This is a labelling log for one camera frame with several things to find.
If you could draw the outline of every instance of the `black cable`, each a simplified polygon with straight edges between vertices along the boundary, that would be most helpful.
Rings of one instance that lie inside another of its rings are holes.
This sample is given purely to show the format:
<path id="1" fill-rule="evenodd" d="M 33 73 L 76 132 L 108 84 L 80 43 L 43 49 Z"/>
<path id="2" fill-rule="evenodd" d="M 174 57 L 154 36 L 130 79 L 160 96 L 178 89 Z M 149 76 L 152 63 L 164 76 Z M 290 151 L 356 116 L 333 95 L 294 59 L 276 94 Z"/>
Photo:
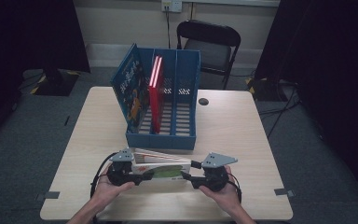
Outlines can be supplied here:
<path id="1" fill-rule="evenodd" d="M 190 19 L 193 20 L 193 8 L 194 8 L 194 3 L 191 3 L 191 11 L 190 11 Z"/>
<path id="2" fill-rule="evenodd" d="M 251 75 L 255 76 L 255 70 L 252 71 Z"/>
<path id="3" fill-rule="evenodd" d="M 281 115 L 283 114 L 283 112 L 286 111 L 287 106 L 289 106 L 290 101 L 292 100 L 293 95 L 295 94 L 295 89 L 296 89 L 296 88 L 293 88 L 292 94 L 290 95 L 289 100 L 287 100 L 287 104 L 284 106 L 283 110 L 281 111 L 281 113 L 279 114 L 279 116 L 277 117 L 277 119 L 275 120 L 274 124 L 272 125 L 271 130 L 269 130 L 269 133 L 268 133 L 268 135 L 267 135 L 267 139 L 269 139 L 269 136 L 272 134 L 272 131 L 275 129 L 275 126 L 277 125 L 277 123 L 278 123 L 278 121 L 279 121 L 279 118 L 281 117 Z"/>
<path id="4" fill-rule="evenodd" d="M 264 118 L 262 118 L 262 119 L 260 119 L 260 120 L 263 121 L 263 120 L 266 119 L 266 118 L 272 117 L 274 114 L 275 114 L 275 113 L 269 114 L 269 115 L 265 116 Z"/>
<path id="5" fill-rule="evenodd" d="M 170 39 L 170 8 L 165 8 L 165 17 L 167 19 L 167 31 L 168 31 L 168 49 L 171 48 L 171 39 Z"/>
<path id="6" fill-rule="evenodd" d="M 90 197 L 90 198 L 92 197 L 92 195 L 94 195 L 95 188 L 97 187 L 98 179 L 99 179 L 100 176 L 101 176 L 101 175 L 100 175 L 100 172 L 101 172 L 101 170 L 103 169 L 104 164 L 105 164 L 111 157 L 113 157 L 113 156 L 116 155 L 116 154 L 117 154 L 117 153 L 114 152 L 114 153 L 110 154 L 108 157 L 106 157 L 106 158 L 103 160 L 103 163 L 101 164 L 100 168 L 98 169 L 97 174 L 94 176 L 94 179 L 92 180 L 92 183 L 90 183 L 90 184 L 91 184 L 91 190 L 89 191 L 89 197 Z M 94 216 L 94 217 L 92 218 L 92 222 L 93 222 L 94 224 L 98 223 L 97 216 Z"/>
<path id="7" fill-rule="evenodd" d="M 274 115 L 274 114 L 277 114 L 277 113 L 281 113 L 282 110 L 286 111 L 286 110 L 290 110 L 290 109 L 293 109 L 294 107 L 296 107 L 297 105 L 300 105 L 301 104 L 301 101 L 297 101 L 295 102 L 293 105 L 287 107 L 287 108 L 284 108 L 284 109 L 270 109 L 270 110 L 265 110 L 265 111 L 261 111 L 258 113 L 258 115 L 267 115 L 267 114 L 270 114 L 270 115 Z"/>
<path id="8" fill-rule="evenodd" d="M 231 77 L 252 77 L 253 75 L 230 75 Z"/>
<path id="9" fill-rule="evenodd" d="M 238 195 L 238 200 L 240 201 L 240 203 L 242 203 L 242 190 L 241 190 L 241 186 L 240 186 L 240 182 L 238 181 L 237 177 L 235 177 L 235 175 L 229 174 L 231 175 L 235 181 L 237 182 L 237 185 L 235 185 L 235 183 L 228 181 L 228 184 L 232 185 L 235 187 L 235 189 L 237 189 L 237 195 Z"/>

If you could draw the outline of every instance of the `black tape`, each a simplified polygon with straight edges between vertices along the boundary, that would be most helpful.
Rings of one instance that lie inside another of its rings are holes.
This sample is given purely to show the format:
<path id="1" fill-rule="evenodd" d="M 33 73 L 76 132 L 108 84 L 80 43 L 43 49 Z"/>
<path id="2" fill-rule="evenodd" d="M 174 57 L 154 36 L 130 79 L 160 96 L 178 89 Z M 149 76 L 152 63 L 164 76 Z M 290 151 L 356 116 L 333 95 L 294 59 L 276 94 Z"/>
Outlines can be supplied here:
<path id="1" fill-rule="evenodd" d="M 58 199 L 59 196 L 60 196 L 59 191 L 49 191 L 45 194 L 36 195 L 35 200 L 37 200 L 39 202 L 43 202 L 43 201 L 45 201 L 45 199 Z"/>
<path id="2" fill-rule="evenodd" d="M 275 189 L 275 195 L 287 195 L 287 197 L 295 197 L 295 193 L 292 190 L 286 190 L 286 189 Z"/>

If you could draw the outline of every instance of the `blue plastic crate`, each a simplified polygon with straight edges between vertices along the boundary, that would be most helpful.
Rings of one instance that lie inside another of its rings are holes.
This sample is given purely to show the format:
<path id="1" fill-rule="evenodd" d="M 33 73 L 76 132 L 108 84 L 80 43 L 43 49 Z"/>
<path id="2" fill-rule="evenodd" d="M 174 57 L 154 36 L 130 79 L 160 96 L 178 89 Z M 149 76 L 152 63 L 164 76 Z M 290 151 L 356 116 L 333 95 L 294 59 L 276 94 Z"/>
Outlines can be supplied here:
<path id="1" fill-rule="evenodd" d="M 194 149 L 200 52 L 185 49 L 139 50 L 147 83 L 155 55 L 163 57 L 165 104 L 160 133 L 152 133 L 151 111 L 148 108 L 139 132 L 126 132 L 129 147 Z"/>

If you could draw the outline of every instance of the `wall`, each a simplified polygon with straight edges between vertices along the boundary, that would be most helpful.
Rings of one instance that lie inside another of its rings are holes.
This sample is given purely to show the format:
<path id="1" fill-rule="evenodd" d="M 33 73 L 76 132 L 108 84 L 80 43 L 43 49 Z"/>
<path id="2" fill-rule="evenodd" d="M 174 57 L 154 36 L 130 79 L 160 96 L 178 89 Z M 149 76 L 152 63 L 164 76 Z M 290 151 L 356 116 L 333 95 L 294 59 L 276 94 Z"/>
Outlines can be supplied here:
<path id="1" fill-rule="evenodd" d="M 169 46 L 167 18 L 158 0 L 75 0 L 75 6 L 87 44 Z M 242 38 L 234 66 L 256 66 L 276 9 L 184 2 L 182 13 L 169 14 L 171 48 L 176 48 L 176 26 L 181 21 L 192 18 L 225 24 L 236 29 Z"/>

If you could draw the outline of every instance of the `wooden table top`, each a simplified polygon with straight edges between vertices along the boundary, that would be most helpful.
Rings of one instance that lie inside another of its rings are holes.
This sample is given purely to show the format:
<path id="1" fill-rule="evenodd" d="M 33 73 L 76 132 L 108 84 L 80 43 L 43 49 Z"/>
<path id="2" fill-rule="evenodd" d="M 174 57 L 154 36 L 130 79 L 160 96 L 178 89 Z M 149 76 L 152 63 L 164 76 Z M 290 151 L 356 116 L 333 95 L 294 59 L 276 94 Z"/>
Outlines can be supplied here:
<path id="1" fill-rule="evenodd" d="M 247 91 L 199 90 L 197 141 L 194 150 L 157 150 L 203 161 L 209 152 L 235 157 L 230 164 L 242 190 L 242 206 L 255 220 L 288 220 L 293 216 L 286 195 L 275 194 L 283 183 L 252 95 Z M 111 87 L 94 87 L 81 110 L 40 216 L 68 220 L 90 198 L 92 182 L 109 154 L 127 146 L 127 124 Z M 202 175 L 191 169 L 192 175 Z M 98 215 L 102 220 L 229 221 L 231 218 L 188 181 L 144 181 L 119 195 Z"/>

